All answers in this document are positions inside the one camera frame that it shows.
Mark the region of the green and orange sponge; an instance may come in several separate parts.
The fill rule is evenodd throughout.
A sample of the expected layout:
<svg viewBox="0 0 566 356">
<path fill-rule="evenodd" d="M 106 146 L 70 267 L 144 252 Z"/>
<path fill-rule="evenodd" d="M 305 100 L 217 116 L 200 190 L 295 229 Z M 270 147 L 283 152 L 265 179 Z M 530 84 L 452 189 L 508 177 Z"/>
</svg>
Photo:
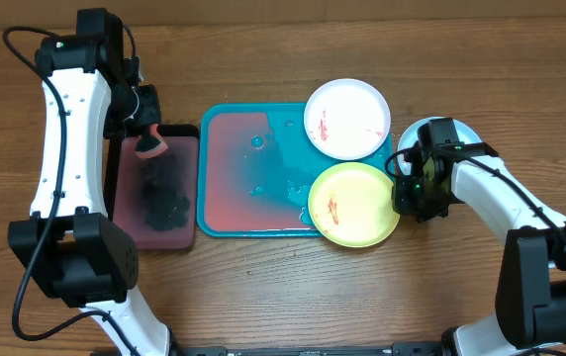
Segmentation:
<svg viewBox="0 0 566 356">
<path fill-rule="evenodd" d="M 158 132 L 159 124 L 151 124 L 139 135 L 135 154 L 141 159 L 151 159 L 163 153 L 168 145 Z"/>
</svg>

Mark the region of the light blue plate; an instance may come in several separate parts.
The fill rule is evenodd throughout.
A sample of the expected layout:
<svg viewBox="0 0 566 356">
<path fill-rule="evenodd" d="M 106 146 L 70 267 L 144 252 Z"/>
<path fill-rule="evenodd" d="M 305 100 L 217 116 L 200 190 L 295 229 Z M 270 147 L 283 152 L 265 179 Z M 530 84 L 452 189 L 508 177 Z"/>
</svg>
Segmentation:
<svg viewBox="0 0 566 356">
<path fill-rule="evenodd" d="M 403 150 L 412 147 L 418 140 L 419 127 L 423 126 L 424 124 L 426 124 L 431 120 L 435 120 L 435 117 L 420 119 L 415 123 L 411 124 L 400 137 L 400 140 L 398 142 L 398 149 Z M 481 138 L 470 127 L 468 127 L 464 123 L 454 119 L 454 125 L 460 141 L 467 144 L 481 142 Z M 405 160 L 405 155 L 398 157 L 398 164 L 400 171 L 403 174 L 405 175 L 411 174 L 412 164 Z"/>
</svg>

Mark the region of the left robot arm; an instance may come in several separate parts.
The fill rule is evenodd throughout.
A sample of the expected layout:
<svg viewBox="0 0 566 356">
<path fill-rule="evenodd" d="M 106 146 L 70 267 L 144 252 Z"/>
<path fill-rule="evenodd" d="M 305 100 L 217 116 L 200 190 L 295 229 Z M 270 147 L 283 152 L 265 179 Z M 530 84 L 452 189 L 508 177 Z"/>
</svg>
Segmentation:
<svg viewBox="0 0 566 356">
<path fill-rule="evenodd" d="M 145 157 L 166 148 L 133 36 L 120 27 L 43 37 L 29 64 L 47 104 L 40 183 L 29 218 L 8 228 L 23 282 L 63 301 L 77 319 L 94 319 L 122 355 L 176 355 L 172 331 L 139 289 L 134 241 L 110 220 L 103 193 L 105 140 L 134 134 Z"/>
</svg>

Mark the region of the yellow-green plate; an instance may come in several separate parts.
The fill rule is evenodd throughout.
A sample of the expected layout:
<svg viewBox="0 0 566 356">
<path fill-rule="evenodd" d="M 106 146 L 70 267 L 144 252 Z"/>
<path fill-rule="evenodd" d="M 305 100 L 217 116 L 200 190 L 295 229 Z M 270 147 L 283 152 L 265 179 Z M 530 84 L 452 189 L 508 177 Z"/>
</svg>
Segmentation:
<svg viewBox="0 0 566 356">
<path fill-rule="evenodd" d="M 399 222 L 393 188 L 393 181 L 371 165 L 334 165 L 310 189 L 310 218 L 331 242 L 351 248 L 373 246 L 388 238 Z"/>
</svg>

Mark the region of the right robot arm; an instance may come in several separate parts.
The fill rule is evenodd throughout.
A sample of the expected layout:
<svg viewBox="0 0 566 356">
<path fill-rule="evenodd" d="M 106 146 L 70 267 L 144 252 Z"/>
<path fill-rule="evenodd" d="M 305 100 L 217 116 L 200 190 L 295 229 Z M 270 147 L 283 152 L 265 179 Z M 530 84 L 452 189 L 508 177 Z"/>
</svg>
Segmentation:
<svg viewBox="0 0 566 356">
<path fill-rule="evenodd" d="M 566 344 L 566 217 L 533 196 L 486 143 L 400 150 L 394 208 L 423 223 L 452 204 L 469 206 L 504 244 L 495 310 L 446 330 L 443 355 L 536 355 Z"/>
</svg>

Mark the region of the white plate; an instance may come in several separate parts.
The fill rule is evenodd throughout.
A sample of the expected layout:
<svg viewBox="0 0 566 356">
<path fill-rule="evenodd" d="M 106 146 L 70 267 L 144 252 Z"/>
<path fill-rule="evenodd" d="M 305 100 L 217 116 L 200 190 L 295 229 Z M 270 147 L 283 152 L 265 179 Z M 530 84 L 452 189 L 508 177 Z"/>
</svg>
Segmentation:
<svg viewBox="0 0 566 356">
<path fill-rule="evenodd" d="M 307 101 L 304 128 L 321 153 L 338 160 L 365 158 L 389 135 L 391 112 L 372 85 L 341 78 L 320 86 Z"/>
</svg>

